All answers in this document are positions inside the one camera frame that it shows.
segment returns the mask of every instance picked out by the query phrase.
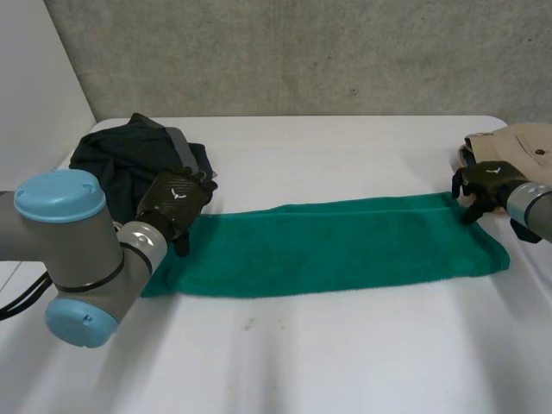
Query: black cable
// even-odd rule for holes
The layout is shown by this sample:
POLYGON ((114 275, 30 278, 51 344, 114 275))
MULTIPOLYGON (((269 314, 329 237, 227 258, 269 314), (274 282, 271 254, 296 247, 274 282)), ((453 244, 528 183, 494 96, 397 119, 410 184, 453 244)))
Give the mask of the black cable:
POLYGON ((18 298, 12 300, 8 304, 6 304, 3 308, 0 308, 0 314, 4 313, 5 311, 9 311, 9 309, 13 308, 14 306, 17 306, 28 295, 30 295, 37 287, 39 287, 41 283, 46 279, 49 279, 48 272, 44 272, 42 276, 40 276, 25 292, 19 295, 18 298))
POLYGON ((42 276, 40 276, 22 295, 19 296, 19 298, 11 301, 0 310, 0 321, 14 317, 15 315, 18 315, 28 309, 52 284, 53 282, 50 279, 50 276, 47 272, 44 272, 42 276), (28 298, 25 298, 33 290, 34 292, 28 298))

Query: white table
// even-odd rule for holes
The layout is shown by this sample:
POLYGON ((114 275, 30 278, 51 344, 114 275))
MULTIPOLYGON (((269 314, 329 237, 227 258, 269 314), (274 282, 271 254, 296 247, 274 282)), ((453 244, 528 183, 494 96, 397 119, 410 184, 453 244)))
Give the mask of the white table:
MULTIPOLYGON (((220 188, 205 210, 217 213, 447 191, 464 136, 504 126, 486 116, 158 121, 207 146, 220 188)), ((505 217, 482 225, 510 270, 292 298, 141 299, 99 349, 47 332, 52 289, 0 323, 0 412, 550 412, 552 247, 519 242, 505 217)), ((22 264, 0 304, 42 269, 22 264)))

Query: towel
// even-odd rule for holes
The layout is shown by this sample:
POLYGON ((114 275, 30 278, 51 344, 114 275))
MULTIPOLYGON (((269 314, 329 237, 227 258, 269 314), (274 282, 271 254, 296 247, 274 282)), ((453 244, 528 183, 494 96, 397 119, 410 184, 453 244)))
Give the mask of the towel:
POLYGON ((510 258, 450 193, 203 215, 143 297, 265 298, 411 285, 505 270, 510 258))

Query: dark clothing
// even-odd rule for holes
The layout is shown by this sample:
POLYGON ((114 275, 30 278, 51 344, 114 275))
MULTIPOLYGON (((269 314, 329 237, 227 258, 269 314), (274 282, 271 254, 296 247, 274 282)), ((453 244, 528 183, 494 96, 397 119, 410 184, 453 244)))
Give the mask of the dark clothing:
POLYGON ((205 147, 188 146, 183 135, 175 147, 171 137, 177 136, 157 122, 133 114, 126 125, 83 137, 69 167, 96 176, 113 221, 125 224, 135 219, 138 203, 161 171, 189 166, 204 171, 209 181, 212 178, 205 147))

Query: white wall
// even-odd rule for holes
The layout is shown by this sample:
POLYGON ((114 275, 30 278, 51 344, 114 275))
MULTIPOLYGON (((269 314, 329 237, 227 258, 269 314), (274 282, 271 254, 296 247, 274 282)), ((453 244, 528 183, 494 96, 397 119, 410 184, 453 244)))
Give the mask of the white wall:
POLYGON ((0 1, 0 190, 56 167, 94 125, 41 0, 0 1))

